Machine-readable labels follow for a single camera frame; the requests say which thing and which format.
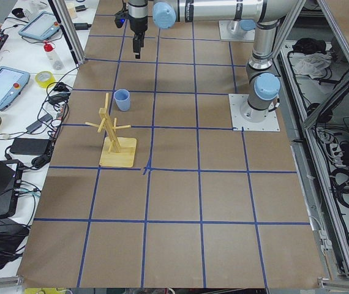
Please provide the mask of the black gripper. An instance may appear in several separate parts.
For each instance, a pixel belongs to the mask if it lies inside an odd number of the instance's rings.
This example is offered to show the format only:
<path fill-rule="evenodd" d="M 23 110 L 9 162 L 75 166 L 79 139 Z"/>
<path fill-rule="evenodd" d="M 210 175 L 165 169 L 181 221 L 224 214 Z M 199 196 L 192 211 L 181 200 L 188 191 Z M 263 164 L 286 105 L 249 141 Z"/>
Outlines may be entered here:
<path fill-rule="evenodd" d="M 134 32 L 133 53 L 136 59 L 141 58 L 141 49 L 144 47 L 144 35 L 148 29 L 148 1 L 129 0 L 128 13 L 130 28 Z"/>

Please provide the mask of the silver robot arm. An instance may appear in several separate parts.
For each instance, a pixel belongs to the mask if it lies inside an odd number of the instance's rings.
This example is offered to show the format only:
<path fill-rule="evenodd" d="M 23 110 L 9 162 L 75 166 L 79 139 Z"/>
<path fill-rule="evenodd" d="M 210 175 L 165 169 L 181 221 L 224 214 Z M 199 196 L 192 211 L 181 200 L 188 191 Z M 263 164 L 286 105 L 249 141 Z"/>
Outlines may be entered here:
<path fill-rule="evenodd" d="M 298 13 L 302 1 L 154 1 L 152 19 L 160 29 L 176 22 L 218 21 L 220 37 L 225 41 L 252 42 L 252 54 L 246 64 L 250 94 L 239 107 L 242 117 L 262 122 L 278 100 L 280 82 L 270 68 L 284 36 L 279 33 L 282 18 Z"/>

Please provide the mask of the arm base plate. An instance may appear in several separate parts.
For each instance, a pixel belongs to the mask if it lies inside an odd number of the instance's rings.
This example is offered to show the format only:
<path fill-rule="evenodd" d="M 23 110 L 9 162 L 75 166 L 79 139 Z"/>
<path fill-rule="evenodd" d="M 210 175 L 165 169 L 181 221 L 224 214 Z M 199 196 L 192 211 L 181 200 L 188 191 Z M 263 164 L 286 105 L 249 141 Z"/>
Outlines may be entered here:
<path fill-rule="evenodd" d="M 229 42 L 253 42 L 256 22 L 253 20 L 220 20 L 220 39 Z"/>
<path fill-rule="evenodd" d="M 279 132 L 279 122 L 271 102 L 267 110 L 254 110 L 248 94 L 229 94 L 232 129 L 235 131 Z"/>

